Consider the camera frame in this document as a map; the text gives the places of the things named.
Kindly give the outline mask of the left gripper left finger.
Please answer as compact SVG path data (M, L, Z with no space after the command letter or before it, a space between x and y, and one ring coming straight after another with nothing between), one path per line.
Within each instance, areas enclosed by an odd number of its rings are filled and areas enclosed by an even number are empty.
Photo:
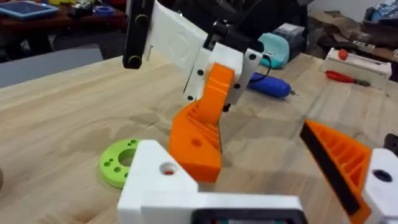
M117 205L122 224L190 223L197 182L155 140L137 145Z

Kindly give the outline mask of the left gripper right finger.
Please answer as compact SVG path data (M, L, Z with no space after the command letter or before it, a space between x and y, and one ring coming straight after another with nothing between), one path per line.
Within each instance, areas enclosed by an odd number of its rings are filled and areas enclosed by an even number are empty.
M370 148L306 119L300 138L336 195L347 223L397 223L397 136Z

